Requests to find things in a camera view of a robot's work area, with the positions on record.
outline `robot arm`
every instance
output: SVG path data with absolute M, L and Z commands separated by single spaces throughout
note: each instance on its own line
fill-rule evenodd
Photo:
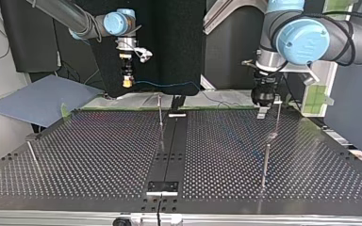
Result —
M 288 63 L 305 66 L 326 60 L 362 65 L 362 18 L 336 21 L 323 14 L 303 14 L 303 8 L 304 0 L 269 1 L 252 94 L 258 105 L 273 103 L 279 81 L 275 75 Z M 357 12 L 362 13 L 362 0 Z
M 138 47 L 135 11 L 120 8 L 106 15 L 94 17 L 78 5 L 68 0 L 27 0 L 33 7 L 37 7 L 57 21 L 69 27 L 70 33 L 77 40 L 98 39 L 116 36 L 117 49 L 123 62 L 123 86 L 130 88 L 134 80 L 133 55 L 145 63 L 152 57 L 152 53 L 145 48 Z

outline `thin metal pin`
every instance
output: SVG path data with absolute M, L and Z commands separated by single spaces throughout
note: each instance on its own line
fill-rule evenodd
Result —
M 261 180 L 261 186 L 266 187 L 266 177 L 267 177 L 267 169 L 269 167 L 269 157 L 270 157 L 270 148 L 271 144 L 267 144 L 266 152 L 264 154 L 264 169 L 263 169 L 263 178 Z
M 27 145 L 28 145 L 28 149 L 29 149 L 30 152 L 31 152 L 32 158 L 34 159 L 34 161 L 37 162 L 38 159 L 37 159 L 37 156 L 34 154 L 34 149 L 32 148 L 31 142 L 28 141 L 28 142 L 27 142 Z
M 280 117 L 281 117 L 281 106 L 282 106 L 282 104 L 278 105 L 277 124 L 275 127 L 275 133 L 278 133 L 278 124 L 280 122 Z
M 163 114 L 161 110 L 161 96 L 160 94 L 157 95 L 157 101 L 158 101 L 158 114 L 160 117 L 160 127 L 163 127 Z

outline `blue joint cap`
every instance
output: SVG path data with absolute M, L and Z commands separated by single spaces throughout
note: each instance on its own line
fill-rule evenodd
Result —
M 120 12 L 120 13 L 128 15 L 128 16 L 132 16 L 132 17 L 135 18 L 135 11 L 133 9 L 130 9 L 130 8 L 118 8 L 117 12 Z
M 287 61 L 305 65 L 319 60 L 330 46 L 330 34 L 320 22 L 300 19 L 284 26 L 276 39 L 276 47 Z
M 269 0 L 266 13 L 286 10 L 303 11 L 304 0 Z
M 121 36 L 128 30 L 129 24 L 123 13 L 110 12 L 105 16 L 104 27 L 110 35 Z

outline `metal rod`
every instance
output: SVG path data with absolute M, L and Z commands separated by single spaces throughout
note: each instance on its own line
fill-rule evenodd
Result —
M 280 117 L 281 117 L 281 106 L 282 106 L 282 104 L 278 105 L 277 124 L 275 126 L 275 133 L 277 133 L 277 134 L 278 134 L 278 124 L 280 122 Z
M 271 144 L 267 144 L 266 152 L 264 154 L 264 169 L 263 169 L 263 178 L 261 180 L 261 186 L 264 188 L 266 187 L 266 177 L 267 177 L 267 169 L 269 167 L 269 157 L 270 157 L 270 148 Z
M 161 110 L 161 96 L 160 94 L 157 95 L 157 101 L 158 101 L 158 114 L 160 117 L 160 127 L 163 127 L 163 114 Z
M 89 20 L 85 11 L 67 0 L 26 0 L 37 8 L 69 27 L 76 33 L 87 30 Z
M 28 141 L 28 142 L 27 142 L 27 145 L 28 145 L 28 149 L 29 149 L 30 152 L 31 152 L 32 158 L 34 159 L 34 161 L 37 162 L 38 159 L 37 159 L 37 156 L 36 156 L 35 153 L 34 153 L 34 149 L 32 148 L 31 142 Z

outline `perforated table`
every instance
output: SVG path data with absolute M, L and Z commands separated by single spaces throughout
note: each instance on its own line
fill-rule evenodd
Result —
M 362 162 L 283 110 L 80 111 L 0 160 L 0 210 L 362 217 Z M 271 144 L 266 187 L 261 186 Z M 177 196 L 147 196 L 152 182 Z

